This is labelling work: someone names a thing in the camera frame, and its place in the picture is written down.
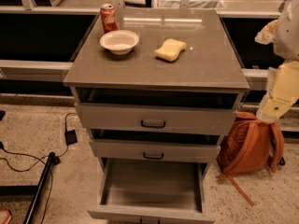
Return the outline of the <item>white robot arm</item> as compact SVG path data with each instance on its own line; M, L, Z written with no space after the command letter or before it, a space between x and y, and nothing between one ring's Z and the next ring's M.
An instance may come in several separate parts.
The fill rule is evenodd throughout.
M286 4L279 18L267 23L254 40L272 43L274 53L284 59L277 69L268 69L266 95L257 111L259 119L278 120L299 99L299 0Z

